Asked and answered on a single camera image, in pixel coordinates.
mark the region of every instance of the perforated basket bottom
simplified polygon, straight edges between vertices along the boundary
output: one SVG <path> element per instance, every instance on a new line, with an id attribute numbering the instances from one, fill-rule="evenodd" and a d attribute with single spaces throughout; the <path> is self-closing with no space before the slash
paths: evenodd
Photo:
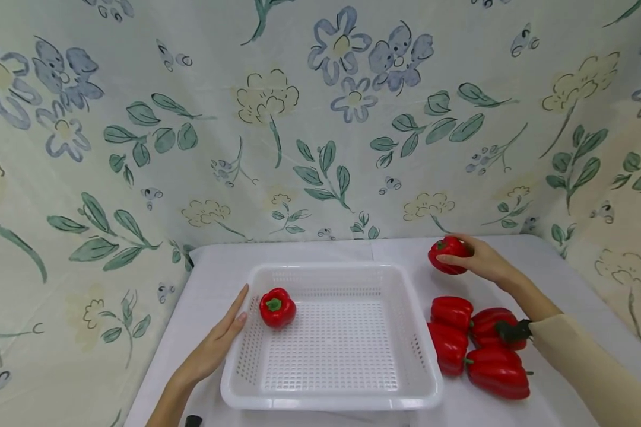
<path id="1" fill-rule="evenodd" d="M 299 302 L 294 323 L 265 346 L 265 391 L 398 389 L 379 300 Z"/>

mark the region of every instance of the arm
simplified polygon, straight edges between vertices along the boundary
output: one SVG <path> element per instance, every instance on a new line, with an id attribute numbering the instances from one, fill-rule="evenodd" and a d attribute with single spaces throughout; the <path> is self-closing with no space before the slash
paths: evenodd
<path id="1" fill-rule="evenodd" d="M 599 425 L 641 427 L 641 383 L 488 243 L 453 235 L 473 256 L 437 259 L 494 282 L 518 302 L 532 320 L 535 347 L 575 388 Z"/>
<path id="2" fill-rule="evenodd" d="M 226 357 L 230 345 L 242 331 L 247 313 L 236 318 L 249 291 L 245 285 L 232 303 L 226 316 L 213 327 L 204 340 L 185 359 L 169 379 L 147 427 L 178 427 L 185 405 L 196 384 L 211 375 Z"/>

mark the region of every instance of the black object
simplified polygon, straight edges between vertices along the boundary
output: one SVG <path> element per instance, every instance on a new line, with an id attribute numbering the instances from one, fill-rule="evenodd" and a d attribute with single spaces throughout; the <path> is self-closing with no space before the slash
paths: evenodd
<path id="1" fill-rule="evenodd" d="M 200 427 L 202 426 L 202 417 L 196 415 L 188 415 L 185 419 L 185 427 Z"/>

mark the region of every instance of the beige sleeve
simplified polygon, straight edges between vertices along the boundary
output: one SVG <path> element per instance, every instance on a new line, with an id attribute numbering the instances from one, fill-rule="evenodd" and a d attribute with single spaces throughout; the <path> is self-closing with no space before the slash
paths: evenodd
<path id="1" fill-rule="evenodd" d="M 531 323 L 534 345 L 601 427 L 641 427 L 641 383 L 569 316 Z"/>

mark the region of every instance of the right hand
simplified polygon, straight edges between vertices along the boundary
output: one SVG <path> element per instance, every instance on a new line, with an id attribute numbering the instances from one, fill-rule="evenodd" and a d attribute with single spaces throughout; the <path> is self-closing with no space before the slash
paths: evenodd
<path id="1" fill-rule="evenodd" d="M 462 241 L 472 256 L 463 258 L 453 255 L 439 255 L 437 256 L 438 261 L 468 269 L 481 278 L 496 283 L 502 291 L 509 293 L 525 283 L 531 283 L 526 275 L 499 255 L 499 252 L 495 251 L 489 243 L 470 237 L 468 234 L 454 233 L 449 235 Z"/>

